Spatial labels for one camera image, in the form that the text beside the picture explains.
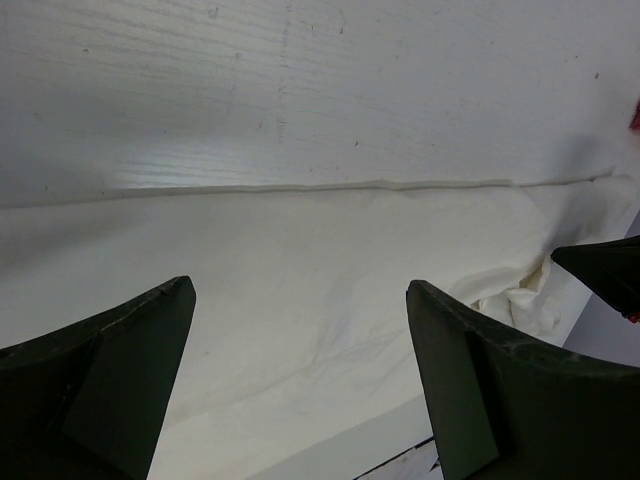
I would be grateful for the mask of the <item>white t shirt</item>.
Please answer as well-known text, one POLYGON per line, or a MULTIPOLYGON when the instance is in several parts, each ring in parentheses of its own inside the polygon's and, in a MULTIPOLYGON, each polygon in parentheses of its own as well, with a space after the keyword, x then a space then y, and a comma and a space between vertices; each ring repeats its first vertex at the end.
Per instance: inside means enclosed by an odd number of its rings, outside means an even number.
POLYGON ((5 209, 1 341, 189 276, 197 304, 151 475, 243 479, 420 393, 415 279, 562 343, 588 294, 551 251, 623 235, 636 206, 633 181, 606 176, 5 209))

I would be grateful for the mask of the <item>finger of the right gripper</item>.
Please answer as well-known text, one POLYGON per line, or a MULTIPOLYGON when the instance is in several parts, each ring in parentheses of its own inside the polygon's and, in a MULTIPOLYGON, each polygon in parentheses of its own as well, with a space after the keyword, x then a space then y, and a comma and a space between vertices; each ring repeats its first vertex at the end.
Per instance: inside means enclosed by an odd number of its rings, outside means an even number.
POLYGON ((639 319, 639 236, 559 247, 551 259, 624 318, 639 319))

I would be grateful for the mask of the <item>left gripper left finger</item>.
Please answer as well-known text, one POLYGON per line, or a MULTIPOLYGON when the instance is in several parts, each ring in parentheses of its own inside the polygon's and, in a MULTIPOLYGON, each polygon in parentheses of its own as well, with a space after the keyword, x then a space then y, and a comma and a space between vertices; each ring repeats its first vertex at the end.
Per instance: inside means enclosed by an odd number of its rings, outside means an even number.
POLYGON ((2 349, 2 478, 146 478, 194 310, 175 277, 2 349))

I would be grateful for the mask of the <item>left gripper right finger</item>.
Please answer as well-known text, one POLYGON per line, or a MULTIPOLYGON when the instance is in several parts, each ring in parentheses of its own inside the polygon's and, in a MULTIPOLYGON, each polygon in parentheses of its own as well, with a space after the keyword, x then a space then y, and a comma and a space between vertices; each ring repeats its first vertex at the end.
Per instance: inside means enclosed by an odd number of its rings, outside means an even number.
POLYGON ((639 371, 540 341, 413 281, 408 323, 447 479, 635 479, 639 371))

